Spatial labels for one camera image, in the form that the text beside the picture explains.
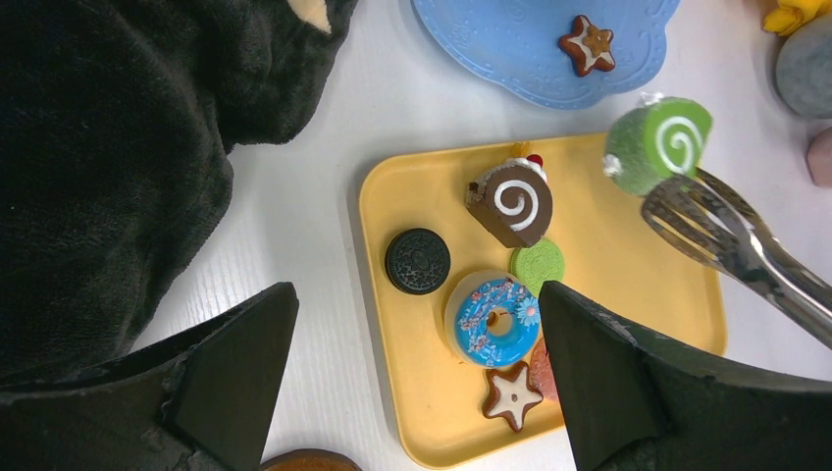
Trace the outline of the green macaron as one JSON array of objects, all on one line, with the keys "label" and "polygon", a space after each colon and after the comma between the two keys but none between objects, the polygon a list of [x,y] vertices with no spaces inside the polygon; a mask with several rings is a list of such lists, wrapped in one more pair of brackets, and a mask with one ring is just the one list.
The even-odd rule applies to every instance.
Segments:
[{"label": "green macaron", "polygon": [[563,280],[565,259],[556,243],[542,238],[534,246],[514,250],[509,263],[509,272],[531,294],[539,296],[544,283]]}]

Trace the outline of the blue frosted donut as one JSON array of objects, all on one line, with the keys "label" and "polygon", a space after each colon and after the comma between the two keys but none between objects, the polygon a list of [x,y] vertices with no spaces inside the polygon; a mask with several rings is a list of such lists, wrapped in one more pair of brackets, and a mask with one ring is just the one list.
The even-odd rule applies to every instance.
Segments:
[{"label": "blue frosted donut", "polygon": [[463,277],[448,298],[442,321],[450,350],[482,368],[517,363],[541,334],[538,299],[518,278],[499,270]]}]

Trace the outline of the chocolate swirl roll cake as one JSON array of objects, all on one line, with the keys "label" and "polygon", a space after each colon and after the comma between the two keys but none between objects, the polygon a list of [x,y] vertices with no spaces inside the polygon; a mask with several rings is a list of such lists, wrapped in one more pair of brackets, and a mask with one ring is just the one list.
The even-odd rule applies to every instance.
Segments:
[{"label": "chocolate swirl roll cake", "polygon": [[553,196],[538,154],[514,157],[467,184],[468,212],[507,248],[528,248],[546,234]]}]

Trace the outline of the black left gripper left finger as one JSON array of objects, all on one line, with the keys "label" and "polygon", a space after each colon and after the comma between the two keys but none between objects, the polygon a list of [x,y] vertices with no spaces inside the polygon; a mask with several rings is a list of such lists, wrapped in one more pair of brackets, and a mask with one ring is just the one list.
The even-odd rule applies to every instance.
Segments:
[{"label": "black left gripper left finger", "polygon": [[2,468],[257,469],[298,309],[282,282],[123,358],[4,382]]}]

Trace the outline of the pink round candy cake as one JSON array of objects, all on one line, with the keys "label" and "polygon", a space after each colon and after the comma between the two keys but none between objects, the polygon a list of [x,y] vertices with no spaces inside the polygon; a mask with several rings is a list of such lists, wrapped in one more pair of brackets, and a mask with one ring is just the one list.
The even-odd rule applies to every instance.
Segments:
[{"label": "pink round candy cake", "polygon": [[529,373],[532,386],[546,400],[559,402],[557,387],[544,339],[540,339],[532,350],[529,361]]}]

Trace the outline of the metal serving tongs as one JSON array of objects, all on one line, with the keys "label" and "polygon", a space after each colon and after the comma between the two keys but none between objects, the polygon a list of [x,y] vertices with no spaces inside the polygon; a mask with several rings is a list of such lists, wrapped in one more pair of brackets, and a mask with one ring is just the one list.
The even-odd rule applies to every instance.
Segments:
[{"label": "metal serving tongs", "polygon": [[803,330],[831,345],[831,287],[781,245],[730,185],[698,169],[644,198],[641,214],[676,250],[744,285]]}]

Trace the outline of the green swirl roll cake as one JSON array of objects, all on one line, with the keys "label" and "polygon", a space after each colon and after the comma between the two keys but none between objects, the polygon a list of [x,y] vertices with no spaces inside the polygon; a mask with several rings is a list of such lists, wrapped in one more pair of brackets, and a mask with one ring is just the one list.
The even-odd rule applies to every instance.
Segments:
[{"label": "green swirl roll cake", "polygon": [[603,174],[635,196],[675,175],[691,178],[712,126],[711,113],[694,100],[643,92],[606,136]]}]

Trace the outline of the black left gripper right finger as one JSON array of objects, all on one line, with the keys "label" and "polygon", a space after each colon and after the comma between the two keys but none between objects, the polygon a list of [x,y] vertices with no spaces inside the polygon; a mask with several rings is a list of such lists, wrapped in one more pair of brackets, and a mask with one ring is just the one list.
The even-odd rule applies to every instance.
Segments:
[{"label": "black left gripper right finger", "polygon": [[827,470],[831,385],[723,358],[559,282],[542,326],[580,470]]}]

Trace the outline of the black sandwich cookie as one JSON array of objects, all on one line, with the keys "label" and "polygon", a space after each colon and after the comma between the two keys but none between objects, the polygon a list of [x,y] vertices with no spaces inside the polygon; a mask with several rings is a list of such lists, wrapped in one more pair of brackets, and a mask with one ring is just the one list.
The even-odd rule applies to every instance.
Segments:
[{"label": "black sandwich cookie", "polygon": [[444,240],[425,228],[396,235],[386,250],[385,270],[392,285],[411,295],[426,295],[447,280],[450,252]]}]

